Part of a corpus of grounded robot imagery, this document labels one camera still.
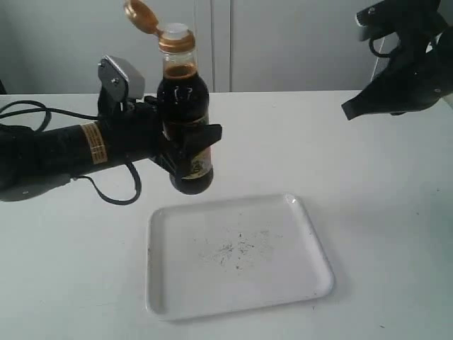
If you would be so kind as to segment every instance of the gold bottle cap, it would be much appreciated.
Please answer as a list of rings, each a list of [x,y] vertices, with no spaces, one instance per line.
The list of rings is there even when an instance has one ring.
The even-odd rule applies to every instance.
[[[124,4],[126,17],[144,33],[159,34],[157,20],[153,11],[140,0],[127,0]]]
[[[195,48],[195,37],[183,23],[168,23],[159,28],[159,49],[167,53],[189,52]]]

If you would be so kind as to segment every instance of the white tray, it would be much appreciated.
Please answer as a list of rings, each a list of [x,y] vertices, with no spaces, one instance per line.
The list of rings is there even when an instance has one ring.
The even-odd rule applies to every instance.
[[[162,320],[310,300],[333,273],[302,202],[267,195],[157,210],[147,308]]]

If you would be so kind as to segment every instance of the bottle neck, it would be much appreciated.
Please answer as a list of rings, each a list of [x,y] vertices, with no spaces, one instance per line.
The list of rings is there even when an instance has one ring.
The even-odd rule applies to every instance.
[[[195,51],[183,53],[163,54],[164,77],[169,79],[184,79],[197,73],[197,62],[195,61]]]

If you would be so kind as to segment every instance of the table surface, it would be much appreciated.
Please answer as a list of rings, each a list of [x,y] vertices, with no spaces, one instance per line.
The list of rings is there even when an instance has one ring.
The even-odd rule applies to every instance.
[[[104,203],[77,181],[0,203],[0,334],[5,339],[451,339],[453,112],[443,101],[348,122],[356,91],[214,93],[214,182],[185,196],[150,161],[143,194]],[[96,114],[96,95],[33,98]],[[41,114],[11,118],[37,126]],[[50,128],[80,120],[54,115]],[[120,166],[93,175],[128,198]],[[325,298],[186,322],[145,310],[146,229],[158,208],[265,193],[300,196],[336,276]]]

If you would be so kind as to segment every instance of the cabinet door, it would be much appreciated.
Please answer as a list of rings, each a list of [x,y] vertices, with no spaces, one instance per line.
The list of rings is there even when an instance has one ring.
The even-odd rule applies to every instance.
[[[143,0],[160,21],[186,23],[200,36],[201,74],[212,87],[210,11],[195,22],[196,0]],[[124,0],[1,0],[1,78],[10,93],[97,93],[97,63],[122,57],[155,92],[162,77],[157,39],[139,32],[125,17]]]
[[[231,0],[231,90],[363,88],[376,58],[355,14],[377,1]]]

